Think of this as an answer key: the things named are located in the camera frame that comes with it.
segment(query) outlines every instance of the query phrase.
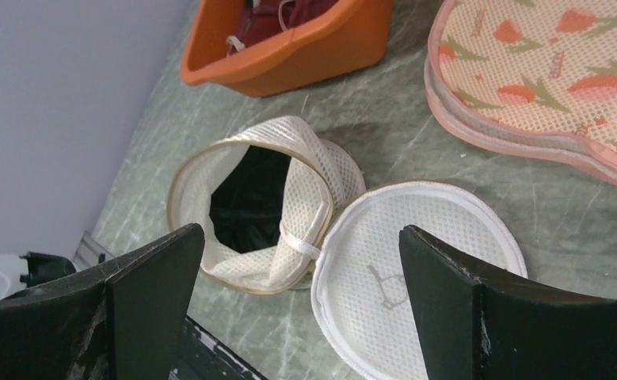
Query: laundry bag lid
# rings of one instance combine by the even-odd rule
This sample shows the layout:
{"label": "laundry bag lid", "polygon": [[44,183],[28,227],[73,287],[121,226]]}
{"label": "laundry bag lid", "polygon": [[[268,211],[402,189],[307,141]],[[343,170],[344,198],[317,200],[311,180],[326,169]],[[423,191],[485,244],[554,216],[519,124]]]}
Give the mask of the laundry bag lid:
{"label": "laundry bag lid", "polygon": [[285,116],[187,160],[169,192],[168,223],[171,230],[191,222],[204,228],[207,276],[271,295],[310,286],[306,274],[329,221],[364,190],[343,149],[299,117]]}
{"label": "laundry bag lid", "polygon": [[527,277],[515,239],[471,193],[424,181],[364,193],[325,237],[311,300],[327,340],[367,379],[427,378],[398,248],[399,231],[408,225]]}

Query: mesh laundry bag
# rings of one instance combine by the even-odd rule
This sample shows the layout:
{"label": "mesh laundry bag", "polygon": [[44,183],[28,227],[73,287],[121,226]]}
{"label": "mesh laundry bag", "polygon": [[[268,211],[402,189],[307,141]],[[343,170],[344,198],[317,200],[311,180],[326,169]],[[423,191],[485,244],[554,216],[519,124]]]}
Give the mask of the mesh laundry bag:
{"label": "mesh laundry bag", "polygon": [[275,294],[310,285],[305,277],[330,219],[364,190],[344,150],[300,118],[281,117],[187,160],[169,192],[169,227],[204,228],[205,274],[240,291]]}
{"label": "mesh laundry bag", "polygon": [[469,192],[410,181],[364,193],[329,229],[311,297],[328,341],[367,379],[427,379],[399,256],[399,231],[408,225],[527,277],[513,236]]}
{"label": "mesh laundry bag", "polygon": [[617,184],[617,0],[446,0],[428,45],[452,134]]}

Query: tulip print fabric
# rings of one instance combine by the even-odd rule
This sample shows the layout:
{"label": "tulip print fabric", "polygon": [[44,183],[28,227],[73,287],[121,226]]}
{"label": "tulip print fabric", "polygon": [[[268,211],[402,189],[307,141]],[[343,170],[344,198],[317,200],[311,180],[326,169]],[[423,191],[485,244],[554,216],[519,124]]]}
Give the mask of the tulip print fabric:
{"label": "tulip print fabric", "polygon": [[440,78],[471,111],[617,154],[617,0],[461,0],[443,27]]}

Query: orange plastic basket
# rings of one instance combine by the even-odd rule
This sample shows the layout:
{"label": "orange plastic basket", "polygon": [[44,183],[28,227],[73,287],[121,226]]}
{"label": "orange plastic basket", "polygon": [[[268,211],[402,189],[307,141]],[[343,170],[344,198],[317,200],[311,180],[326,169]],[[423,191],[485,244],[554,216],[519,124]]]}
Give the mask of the orange plastic basket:
{"label": "orange plastic basket", "polygon": [[191,86],[218,83],[267,97],[380,61],[394,0],[339,0],[323,15],[227,56],[245,0],[202,0],[189,33],[180,76]]}

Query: black panel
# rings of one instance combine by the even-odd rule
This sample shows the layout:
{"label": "black panel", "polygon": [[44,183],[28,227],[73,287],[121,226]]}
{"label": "black panel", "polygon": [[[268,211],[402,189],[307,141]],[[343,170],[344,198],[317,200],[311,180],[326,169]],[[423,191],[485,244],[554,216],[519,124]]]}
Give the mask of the black panel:
{"label": "black panel", "polygon": [[[165,329],[147,329],[138,336],[130,336],[129,344],[137,342],[166,342],[166,346],[144,346],[145,355],[161,358],[159,364],[165,367],[165,372],[157,380],[165,380],[169,375],[172,363],[167,363],[169,356],[174,355],[174,342],[170,337],[177,337],[180,326],[175,327],[176,320],[185,316],[184,305],[189,302],[193,289],[194,261],[198,266],[201,249],[204,243],[203,230],[197,225],[185,226],[182,229],[163,237],[132,253],[107,261],[83,272],[75,273],[45,283],[36,287],[24,289],[11,297],[0,301],[0,379],[64,379],[64,378],[108,378],[110,347],[107,337],[109,325],[106,318],[114,310],[120,315],[132,318],[133,321],[119,321],[121,316],[112,315],[116,324],[125,326],[127,323],[148,324],[146,318],[154,318],[153,324],[163,325]],[[185,263],[173,266],[164,263]],[[149,263],[133,265],[136,261]],[[129,305],[105,302],[105,281],[115,274],[122,273],[120,278],[128,277],[133,283],[133,273],[140,270],[139,278],[152,278],[149,272],[163,272],[166,268],[173,270],[175,280],[168,283],[136,282],[137,298],[147,296],[156,298],[157,289],[164,297],[172,299],[179,307],[166,307],[159,313],[154,305],[144,304],[144,309],[136,309],[134,316],[128,313]],[[154,336],[158,333],[166,336]],[[150,371],[157,371],[159,365],[153,361],[141,363]]]}
{"label": "black panel", "polygon": [[[399,248],[409,300],[431,380],[617,379],[617,300],[548,287],[513,275],[451,247],[411,226]],[[465,308],[463,292],[480,294],[480,306]],[[441,340],[451,329],[466,331],[463,316],[428,310],[471,312],[468,343]],[[457,355],[439,357],[437,352]]]}

